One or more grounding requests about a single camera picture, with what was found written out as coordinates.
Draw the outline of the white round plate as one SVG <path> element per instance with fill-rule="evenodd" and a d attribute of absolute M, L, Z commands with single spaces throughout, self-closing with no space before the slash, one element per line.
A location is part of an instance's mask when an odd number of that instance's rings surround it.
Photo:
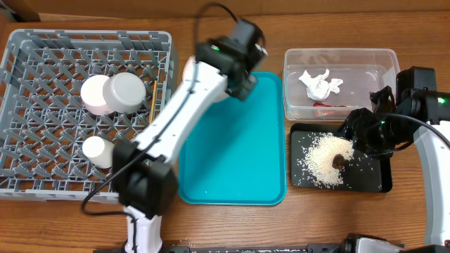
<path fill-rule="evenodd" d="M 182 74 L 182 80 L 184 81 L 185 79 L 191 77 L 188 76 L 188 74 L 193 74 L 193 64 L 195 63 L 195 56 L 191 56 L 186 64 L 184 65 L 184 70 L 183 70 L 183 74 Z M 214 100 L 215 103 L 221 102 L 223 100 L 226 100 L 229 97 L 229 95 L 227 93 L 225 93 L 224 91 L 222 91 L 220 93 L 220 95 Z"/>

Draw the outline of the brown food chunk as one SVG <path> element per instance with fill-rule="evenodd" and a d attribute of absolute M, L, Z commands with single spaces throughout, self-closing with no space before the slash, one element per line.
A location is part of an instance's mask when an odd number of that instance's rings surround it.
<path fill-rule="evenodd" d="M 346 168 L 346 166 L 348 164 L 349 164 L 349 161 L 346 160 L 341 154 L 338 154 L 338 155 L 334 156 L 334 158 L 333 158 L 332 167 L 334 169 L 343 170 Z"/>

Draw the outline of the white cup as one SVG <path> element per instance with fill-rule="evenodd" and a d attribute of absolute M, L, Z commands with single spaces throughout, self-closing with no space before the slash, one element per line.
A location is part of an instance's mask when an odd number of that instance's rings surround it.
<path fill-rule="evenodd" d="M 96 167 L 110 168 L 113 165 L 113 149 L 115 145 L 98 136 L 91 136 L 82 144 L 84 156 Z"/>

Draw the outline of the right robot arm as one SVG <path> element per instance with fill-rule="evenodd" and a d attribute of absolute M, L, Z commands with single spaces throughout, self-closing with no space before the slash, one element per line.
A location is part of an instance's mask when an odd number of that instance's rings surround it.
<path fill-rule="evenodd" d="M 449 251 L 449 94 L 437 90 L 435 70 L 410 67 L 397 74 L 396 89 L 369 96 L 373 109 L 353 110 L 336 136 L 373 157 L 415 145 L 426 201 L 424 245 L 418 252 Z"/>

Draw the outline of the red foil snack wrapper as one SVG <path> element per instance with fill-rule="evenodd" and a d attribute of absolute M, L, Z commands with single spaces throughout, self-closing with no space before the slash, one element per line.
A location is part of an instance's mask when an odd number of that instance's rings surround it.
<path fill-rule="evenodd" d="M 357 109 L 350 105 L 334 106 L 318 101 L 314 102 L 313 107 L 316 117 L 346 117 L 352 110 Z"/>

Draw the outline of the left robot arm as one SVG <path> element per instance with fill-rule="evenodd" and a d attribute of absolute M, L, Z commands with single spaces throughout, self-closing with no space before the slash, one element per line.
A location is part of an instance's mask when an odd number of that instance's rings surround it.
<path fill-rule="evenodd" d="M 178 190 L 173 166 L 188 135 L 211 104 L 224 96 L 244 101 L 266 57 L 261 29 L 238 20 L 229 36 L 195 47 L 183 80 L 164 110 L 131 143 L 112 152 L 112 187 L 127 216 L 125 252 L 159 252 L 162 215 Z"/>

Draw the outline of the pink shallow bowl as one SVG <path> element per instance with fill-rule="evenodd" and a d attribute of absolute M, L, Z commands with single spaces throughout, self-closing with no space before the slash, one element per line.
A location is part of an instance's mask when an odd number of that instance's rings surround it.
<path fill-rule="evenodd" d="M 91 114 L 108 115 L 113 112 L 103 97 L 103 87 L 108 79 L 109 77 L 104 74 L 96 74 L 82 84 L 80 91 L 82 102 Z"/>

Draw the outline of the grey bowl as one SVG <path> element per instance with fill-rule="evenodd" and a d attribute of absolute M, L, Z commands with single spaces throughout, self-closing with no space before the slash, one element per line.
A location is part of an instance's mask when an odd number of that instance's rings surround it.
<path fill-rule="evenodd" d="M 146 97 L 143 81 L 135 74 L 121 72 L 110 77 L 103 85 L 103 98 L 113 111 L 131 114 L 137 112 Z"/>

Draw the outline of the wooden chopstick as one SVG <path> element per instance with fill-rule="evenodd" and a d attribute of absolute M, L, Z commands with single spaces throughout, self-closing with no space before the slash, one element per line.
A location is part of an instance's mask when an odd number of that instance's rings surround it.
<path fill-rule="evenodd" d="M 150 123 L 152 123 L 154 120 L 157 91 L 158 91 L 158 81 L 155 80 L 153 82 L 152 101 L 151 101 L 150 114 L 149 114 Z"/>

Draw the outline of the white rice pile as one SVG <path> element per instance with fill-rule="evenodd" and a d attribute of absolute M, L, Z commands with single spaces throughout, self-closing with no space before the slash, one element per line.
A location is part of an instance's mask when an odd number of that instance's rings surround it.
<path fill-rule="evenodd" d="M 319 188 L 334 188 L 341 186 L 344 181 L 343 169 L 333 166 L 335 156 L 342 156 L 344 161 L 354 158 L 353 142 L 336 137 L 332 133 L 307 134 L 302 138 L 309 138 L 312 143 L 306 148 L 302 147 L 304 158 L 297 160 L 302 170 L 302 180 L 312 183 Z"/>

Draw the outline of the white paper napkin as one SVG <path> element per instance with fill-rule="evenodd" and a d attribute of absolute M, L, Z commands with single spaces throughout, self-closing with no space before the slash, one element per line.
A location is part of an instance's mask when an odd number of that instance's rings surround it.
<path fill-rule="evenodd" d="M 340 85 L 343 84 L 342 79 L 332 78 L 330 81 L 327 78 L 330 75 L 330 70 L 326 69 L 323 74 L 312 77 L 306 70 L 299 77 L 299 80 L 306 86 L 307 96 L 315 101 L 323 102 L 327 99 L 330 93 L 338 94 L 340 92 Z"/>

